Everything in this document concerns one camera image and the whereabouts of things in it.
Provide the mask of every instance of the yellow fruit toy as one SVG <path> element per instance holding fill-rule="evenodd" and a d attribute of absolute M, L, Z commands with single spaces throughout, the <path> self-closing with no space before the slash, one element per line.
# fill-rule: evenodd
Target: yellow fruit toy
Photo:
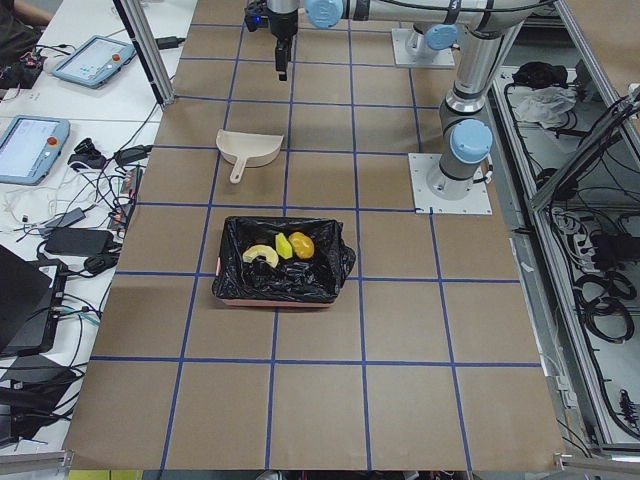
<path fill-rule="evenodd" d="M 293 257 L 293 247 L 289 243 L 289 240 L 287 240 L 287 237 L 284 236 L 284 233 L 276 235 L 276 252 L 285 260 Z"/>
<path fill-rule="evenodd" d="M 289 235 L 289 242 L 293 247 L 293 253 L 301 260 L 309 260 L 315 253 L 315 245 L 313 240 L 302 232 L 294 232 Z"/>
<path fill-rule="evenodd" d="M 278 254 L 268 245 L 254 245 L 242 254 L 242 261 L 251 263 L 258 257 L 263 257 L 273 268 L 278 266 Z"/>

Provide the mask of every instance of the person's arm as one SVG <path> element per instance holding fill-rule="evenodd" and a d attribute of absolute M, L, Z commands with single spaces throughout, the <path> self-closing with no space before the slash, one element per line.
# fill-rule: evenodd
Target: person's arm
<path fill-rule="evenodd" d="M 53 18 L 49 12 L 29 5 L 24 0 L 15 0 L 13 3 L 13 15 L 26 25 L 34 27 L 46 27 Z"/>

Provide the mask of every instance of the beige dustpan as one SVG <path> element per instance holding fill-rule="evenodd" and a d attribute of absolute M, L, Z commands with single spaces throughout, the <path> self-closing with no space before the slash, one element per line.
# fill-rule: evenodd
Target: beige dustpan
<path fill-rule="evenodd" d="M 242 180 L 244 167 L 262 167 L 272 162 L 280 152 L 282 135 L 227 132 L 218 130 L 216 145 L 224 159 L 234 164 L 231 183 Z"/>

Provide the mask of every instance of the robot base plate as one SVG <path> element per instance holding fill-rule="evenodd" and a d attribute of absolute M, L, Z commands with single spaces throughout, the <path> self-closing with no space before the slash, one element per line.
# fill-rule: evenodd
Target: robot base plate
<path fill-rule="evenodd" d="M 396 59 L 396 66 L 409 68 L 438 68 L 453 69 L 456 62 L 450 48 L 441 50 L 433 57 L 418 57 L 407 52 L 405 44 L 407 38 L 411 35 L 412 30 L 409 28 L 394 28 L 391 30 L 391 38 L 393 39 L 393 54 Z"/>
<path fill-rule="evenodd" d="M 427 173 L 440 161 L 440 154 L 409 154 L 413 202 L 416 213 L 491 215 L 491 203 L 485 183 L 476 183 L 466 197 L 461 200 L 445 200 L 435 195 L 427 185 Z M 480 169 L 474 178 L 482 178 Z"/>

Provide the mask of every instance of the black trash bag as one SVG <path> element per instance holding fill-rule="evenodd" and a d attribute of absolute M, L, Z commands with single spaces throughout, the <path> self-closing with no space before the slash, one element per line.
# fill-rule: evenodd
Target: black trash bag
<path fill-rule="evenodd" d="M 513 81 L 517 85 L 525 85 L 534 90 L 557 85 L 567 88 L 569 74 L 562 65 L 551 65 L 544 62 L 525 63 L 513 74 Z"/>
<path fill-rule="evenodd" d="M 313 258 L 280 258 L 276 268 L 257 258 L 242 261 L 253 245 L 275 249 L 275 236 L 302 232 L 315 245 Z M 333 303 L 356 261 L 336 220 L 285 217 L 228 217 L 220 241 L 220 271 L 213 294 L 222 299 Z"/>

